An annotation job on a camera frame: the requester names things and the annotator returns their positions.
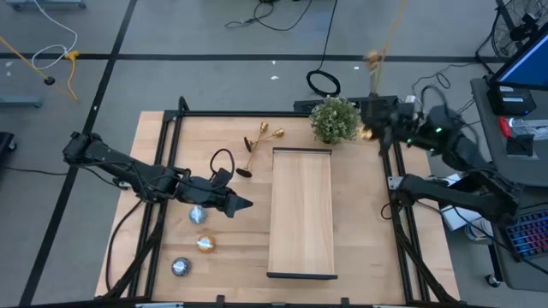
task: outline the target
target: blue screen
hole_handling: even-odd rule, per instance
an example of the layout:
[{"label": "blue screen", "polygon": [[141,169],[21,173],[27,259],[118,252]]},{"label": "blue screen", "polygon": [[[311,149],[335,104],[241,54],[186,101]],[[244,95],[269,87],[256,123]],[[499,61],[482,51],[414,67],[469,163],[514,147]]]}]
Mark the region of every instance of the blue screen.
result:
[{"label": "blue screen", "polygon": [[540,38],[498,81],[524,86],[548,86],[548,35]]}]

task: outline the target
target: computer monitor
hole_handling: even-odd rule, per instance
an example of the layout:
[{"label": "computer monitor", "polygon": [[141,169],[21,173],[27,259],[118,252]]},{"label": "computer monitor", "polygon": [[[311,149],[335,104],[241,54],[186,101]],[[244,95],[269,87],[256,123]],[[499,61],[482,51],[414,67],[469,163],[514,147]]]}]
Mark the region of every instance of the computer monitor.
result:
[{"label": "computer monitor", "polygon": [[548,90],[548,23],[495,73],[491,81],[496,86]]}]

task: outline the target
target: green plant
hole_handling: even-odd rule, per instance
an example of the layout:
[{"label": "green plant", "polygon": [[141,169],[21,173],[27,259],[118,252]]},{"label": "green plant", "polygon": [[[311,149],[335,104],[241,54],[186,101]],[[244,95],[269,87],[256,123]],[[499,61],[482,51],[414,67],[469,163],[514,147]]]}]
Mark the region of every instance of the green plant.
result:
[{"label": "green plant", "polygon": [[323,104],[314,107],[310,120],[317,139],[337,144],[343,139],[354,139],[360,110],[346,98],[327,97]]}]

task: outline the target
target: colorful keyboard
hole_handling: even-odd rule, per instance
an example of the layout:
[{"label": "colorful keyboard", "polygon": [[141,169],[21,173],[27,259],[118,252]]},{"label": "colorful keyboard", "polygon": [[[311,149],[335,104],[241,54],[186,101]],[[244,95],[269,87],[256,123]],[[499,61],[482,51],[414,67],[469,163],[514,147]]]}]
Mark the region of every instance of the colorful keyboard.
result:
[{"label": "colorful keyboard", "polygon": [[548,209],[517,217],[516,224],[506,228],[506,234],[515,252],[522,258],[548,254]]}]

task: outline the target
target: wooden table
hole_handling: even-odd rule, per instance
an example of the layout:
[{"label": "wooden table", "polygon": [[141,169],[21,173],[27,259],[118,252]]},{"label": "wooden table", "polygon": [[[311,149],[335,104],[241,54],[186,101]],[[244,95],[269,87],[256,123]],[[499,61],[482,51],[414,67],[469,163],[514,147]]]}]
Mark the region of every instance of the wooden table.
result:
[{"label": "wooden table", "polygon": [[[141,113],[132,157],[153,163],[162,117],[163,112]],[[236,166],[245,165],[249,154],[242,139],[244,136],[255,139],[262,121],[270,124],[269,132],[283,127],[286,134],[281,139],[270,139],[259,145],[251,166],[253,178],[245,179],[235,175],[229,183],[229,187],[239,195],[252,200],[253,207],[238,211],[234,219],[210,209],[206,223],[193,225],[188,219],[191,205],[170,201],[152,300],[214,302],[218,294],[223,294],[230,303],[336,304],[341,302],[341,297],[348,297],[352,304],[404,304],[392,224],[380,216],[388,196],[377,142],[357,140],[335,146],[325,145],[314,140],[307,118],[184,117],[175,166],[190,168],[193,175],[209,178],[211,156],[222,147],[232,151]],[[331,184],[337,280],[266,277],[274,146],[333,150]],[[404,149],[403,156],[409,173],[422,176],[430,174],[423,151]],[[214,168],[218,167],[229,169],[227,156],[217,157]],[[136,200],[133,192],[121,192],[113,227]],[[133,260],[142,215],[143,207],[122,225],[116,237],[110,270],[111,283],[121,276]],[[385,215],[389,216],[390,211],[387,210]],[[415,206],[414,216],[426,265],[448,293],[458,298],[439,214]],[[196,240],[202,234],[215,236],[217,247],[213,253],[198,251]],[[171,273],[171,263],[178,257],[192,261],[192,272],[188,276],[176,277]],[[148,264],[145,261],[142,267],[138,294],[143,294]],[[415,279],[412,284],[414,297],[419,299]],[[103,267],[96,293],[99,295],[105,292]]]}]

